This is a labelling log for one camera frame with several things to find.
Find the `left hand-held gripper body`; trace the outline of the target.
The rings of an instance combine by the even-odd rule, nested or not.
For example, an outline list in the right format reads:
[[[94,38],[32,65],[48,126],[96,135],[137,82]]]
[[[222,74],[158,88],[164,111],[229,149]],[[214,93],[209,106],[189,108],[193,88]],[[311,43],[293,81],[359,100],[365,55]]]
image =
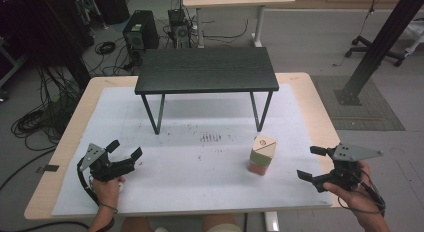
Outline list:
[[[83,172],[89,168],[92,177],[102,182],[110,181],[135,170],[136,161],[131,159],[131,155],[127,159],[111,162],[108,157],[110,153],[107,153],[105,148],[90,143],[85,156],[78,165],[78,170]]]

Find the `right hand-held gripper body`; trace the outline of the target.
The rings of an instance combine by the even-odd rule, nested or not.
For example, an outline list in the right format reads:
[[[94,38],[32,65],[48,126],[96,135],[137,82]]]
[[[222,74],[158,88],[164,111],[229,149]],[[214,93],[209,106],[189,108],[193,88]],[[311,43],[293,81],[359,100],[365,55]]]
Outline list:
[[[334,148],[327,148],[334,168],[327,174],[316,176],[314,186],[319,193],[324,192],[323,184],[335,184],[349,190],[360,181],[358,162],[383,155],[381,150],[369,149],[357,145],[339,143]]]

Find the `black tape strip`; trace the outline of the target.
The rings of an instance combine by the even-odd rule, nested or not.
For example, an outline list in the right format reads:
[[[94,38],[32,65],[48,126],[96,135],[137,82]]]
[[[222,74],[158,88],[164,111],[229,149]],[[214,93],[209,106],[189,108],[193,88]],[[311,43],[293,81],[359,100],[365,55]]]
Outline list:
[[[59,165],[50,165],[50,164],[47,164],[47,165],[45,165],[45,166],[43,166],[43,167],[39,167],[37,170],[36,170],[36,173],[38,173],[38,174],[44,174],[45,172],[57,172],[57,170],[59,169]]]

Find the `person's knee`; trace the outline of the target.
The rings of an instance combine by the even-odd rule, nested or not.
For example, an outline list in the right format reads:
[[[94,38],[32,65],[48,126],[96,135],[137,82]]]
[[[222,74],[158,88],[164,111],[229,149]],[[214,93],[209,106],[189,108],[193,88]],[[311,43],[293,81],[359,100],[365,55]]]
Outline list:
[[[242,232],[232,214],[205,215],[202,218],[202,232]]]
[[[128,217],[122,223],[121,232],[153,232],[153,229],[145,217]]]

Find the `person's left knee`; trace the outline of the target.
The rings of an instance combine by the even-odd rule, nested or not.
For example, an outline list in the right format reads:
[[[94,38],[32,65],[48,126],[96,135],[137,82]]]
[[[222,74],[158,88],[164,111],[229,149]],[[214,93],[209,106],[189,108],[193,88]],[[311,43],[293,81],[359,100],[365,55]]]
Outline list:
[[[145,217],[128,217],[122,223],[121,232],[153,232],[153,229]]]

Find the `black curtain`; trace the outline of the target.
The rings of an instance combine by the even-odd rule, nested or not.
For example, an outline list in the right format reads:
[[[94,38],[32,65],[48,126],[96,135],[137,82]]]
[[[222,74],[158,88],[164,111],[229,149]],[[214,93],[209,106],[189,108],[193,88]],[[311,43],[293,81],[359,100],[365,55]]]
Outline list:
[[[80,90],[91,76],[83,62],[80,36],[66,25],[73,18],[73,0],[0,0],[5,19],[39,69],[53,77],[53,70],[66,68]]]

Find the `black computer tower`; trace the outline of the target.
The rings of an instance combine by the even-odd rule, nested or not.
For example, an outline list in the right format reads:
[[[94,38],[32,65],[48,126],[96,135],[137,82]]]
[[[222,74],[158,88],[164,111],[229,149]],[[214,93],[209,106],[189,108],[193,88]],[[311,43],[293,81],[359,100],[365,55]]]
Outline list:
[[[159,35],[153,12],[136,10],[124,28],[123,36],[129,56],[133,60],[139,59],[146,49],[157,49]]]

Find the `black metal post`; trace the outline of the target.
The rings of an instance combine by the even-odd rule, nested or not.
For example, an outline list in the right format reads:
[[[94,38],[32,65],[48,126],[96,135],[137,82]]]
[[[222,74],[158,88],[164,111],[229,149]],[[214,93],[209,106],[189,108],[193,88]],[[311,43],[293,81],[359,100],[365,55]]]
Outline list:
[[[340,105],[361,105],[361,90],[423,5],[424,0],[399,0],[350,79],[334,91]]]

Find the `small black shelf table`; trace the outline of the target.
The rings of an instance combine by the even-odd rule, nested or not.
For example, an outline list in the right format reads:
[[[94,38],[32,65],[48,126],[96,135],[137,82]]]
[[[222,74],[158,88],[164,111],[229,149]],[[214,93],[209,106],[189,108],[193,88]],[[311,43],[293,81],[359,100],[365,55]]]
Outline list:
[[[278,90],[264,47],[149,49],[143,56],[134,93],[141,97],[153,131],[158,134],[162,118],[153,116],[149,95],[265,92],[263,111],[253,112],[256,129],[261,131],[272,95]]]

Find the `white table mat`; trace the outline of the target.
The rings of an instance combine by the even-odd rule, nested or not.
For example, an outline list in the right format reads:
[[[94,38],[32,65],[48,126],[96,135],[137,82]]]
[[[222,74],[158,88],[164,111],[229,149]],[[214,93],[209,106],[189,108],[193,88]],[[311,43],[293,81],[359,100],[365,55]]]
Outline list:
[[[297,176],[321,172],[290,85],[272,95],[265,123],[256,129],[254,111],[264,109],[266,93],[170,95],[148,99],[156,134],[143,101],[131,87],[102,91],[74,158],[90,143],[120,146],[113,161],[143,151],[126,176],[119,197],[122,214],[182,214],[213,211],[329,207],[332,199]],[[256,136],[276,140],[275,155],[264,176],[248,170]]]

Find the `grey floor mat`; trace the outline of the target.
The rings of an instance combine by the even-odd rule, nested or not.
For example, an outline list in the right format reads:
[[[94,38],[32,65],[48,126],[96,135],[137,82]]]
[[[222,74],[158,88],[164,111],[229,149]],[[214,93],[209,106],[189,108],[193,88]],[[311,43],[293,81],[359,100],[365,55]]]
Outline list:
[[[336,130],[405,130],[372,80],[358,95],[357,105],[346,105],[338,102],[335,91],[344,87],[349,76],[312,76],[311,79]]]

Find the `person's right hand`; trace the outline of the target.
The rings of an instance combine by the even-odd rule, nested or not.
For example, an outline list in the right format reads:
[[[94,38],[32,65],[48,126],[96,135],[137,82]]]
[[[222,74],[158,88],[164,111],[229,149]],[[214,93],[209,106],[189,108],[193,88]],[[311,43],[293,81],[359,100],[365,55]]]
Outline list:
[[[329,182],[324,183],[323,187],[342,199],[360,222],[376,222],[383,219],[383,216],[377,203],[366,190],[366,187],[371,187],[370,168],[365,161],[359,161],[358,165],[361,172],[360,183],[350,191]]]

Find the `white table leg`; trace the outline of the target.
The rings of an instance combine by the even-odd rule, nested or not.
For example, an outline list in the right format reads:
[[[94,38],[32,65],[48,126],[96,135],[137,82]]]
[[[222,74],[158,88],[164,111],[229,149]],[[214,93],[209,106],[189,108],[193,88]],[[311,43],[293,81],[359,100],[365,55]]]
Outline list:
[[[276,211],[265,212],[264,220],[267,232],[280,232],[278,214]]]

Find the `person's left hand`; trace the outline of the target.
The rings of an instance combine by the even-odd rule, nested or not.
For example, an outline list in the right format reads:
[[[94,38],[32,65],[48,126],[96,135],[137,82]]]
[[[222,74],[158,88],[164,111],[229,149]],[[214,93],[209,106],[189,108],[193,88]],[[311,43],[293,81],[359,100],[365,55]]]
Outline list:
[[[111,208],[118,207],[118,199],[120,193],[120,185],[125,182],[125,178],[120,176],[107,182],[97,179],[92,180],[92,186],[101,204]]]

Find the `beige green orange carton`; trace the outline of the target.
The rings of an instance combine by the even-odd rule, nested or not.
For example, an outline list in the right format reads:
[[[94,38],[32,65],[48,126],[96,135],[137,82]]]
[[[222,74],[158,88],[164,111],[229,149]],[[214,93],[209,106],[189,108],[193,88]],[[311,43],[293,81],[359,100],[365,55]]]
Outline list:
[[[275,155],[276,146],[275,139],[262,135],[256,136],[249,157],[248,170],[264,176]]]

